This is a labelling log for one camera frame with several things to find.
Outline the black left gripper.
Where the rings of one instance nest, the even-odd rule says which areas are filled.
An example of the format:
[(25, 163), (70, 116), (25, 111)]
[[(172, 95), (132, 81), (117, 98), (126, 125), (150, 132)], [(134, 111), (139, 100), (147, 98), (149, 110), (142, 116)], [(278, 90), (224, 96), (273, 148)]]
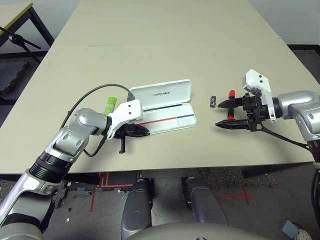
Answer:
[(115, 139), (120, 140), (119, 153), (126, 152), (126, 137), (145, 137), (149, 136), (148, 129), (139, 124), (124, 124), (114, 134)]

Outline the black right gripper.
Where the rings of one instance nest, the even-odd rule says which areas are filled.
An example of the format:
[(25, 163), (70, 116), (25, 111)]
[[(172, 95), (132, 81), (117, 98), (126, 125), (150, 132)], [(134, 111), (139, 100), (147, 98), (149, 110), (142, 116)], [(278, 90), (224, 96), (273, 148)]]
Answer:
[(232, 98), (224, 100), (217, 105), (218, 108), (230, 109), (242, 106), (246, 112), (247, 119), (225, 119), (215, 123), (216, 127), (229, 130), (245, 129), (251, 132), (269, 132), (270, 130), (263, 126), (262, 121), (275, 118), (275, 109), (269, 111), (268, 105), (263, 105), (260, 97), (249, 96), (248, 93), (245, 96), (239, 98)]

